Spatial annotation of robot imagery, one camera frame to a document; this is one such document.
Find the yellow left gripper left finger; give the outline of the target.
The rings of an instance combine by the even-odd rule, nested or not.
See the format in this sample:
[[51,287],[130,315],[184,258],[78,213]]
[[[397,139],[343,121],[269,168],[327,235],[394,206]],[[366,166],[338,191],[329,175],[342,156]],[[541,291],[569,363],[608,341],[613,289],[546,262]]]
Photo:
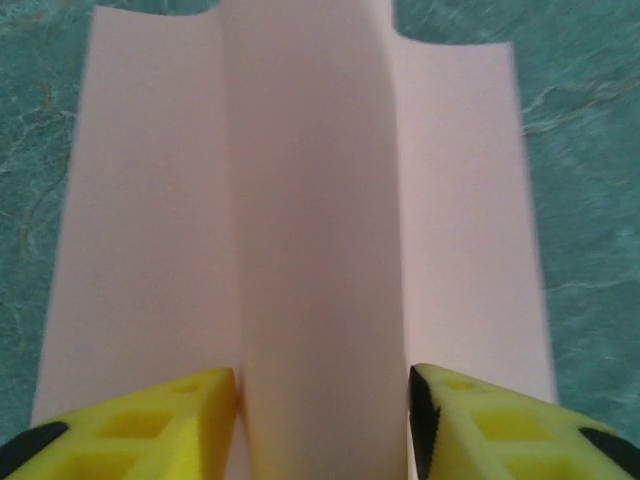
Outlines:
[[231,368],[118,383],[43,373],[0,480],[250,480]]

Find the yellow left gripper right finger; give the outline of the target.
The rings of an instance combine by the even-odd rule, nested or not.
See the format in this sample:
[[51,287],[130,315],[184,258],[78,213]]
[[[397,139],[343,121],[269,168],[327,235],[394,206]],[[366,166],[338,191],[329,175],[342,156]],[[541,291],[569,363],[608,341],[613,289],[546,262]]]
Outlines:
[[409,371],[410,480],[640,480],[609,425],[430,364]]

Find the pink paper sheet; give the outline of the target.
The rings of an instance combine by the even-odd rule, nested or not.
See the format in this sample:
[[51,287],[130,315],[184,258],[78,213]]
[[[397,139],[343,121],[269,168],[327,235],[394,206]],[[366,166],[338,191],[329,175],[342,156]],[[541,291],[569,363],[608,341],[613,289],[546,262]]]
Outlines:
[[408,369],[552,401],[513,51],[390,0],[96,7],[32,417],[235,370],[240,480],[414,480]]

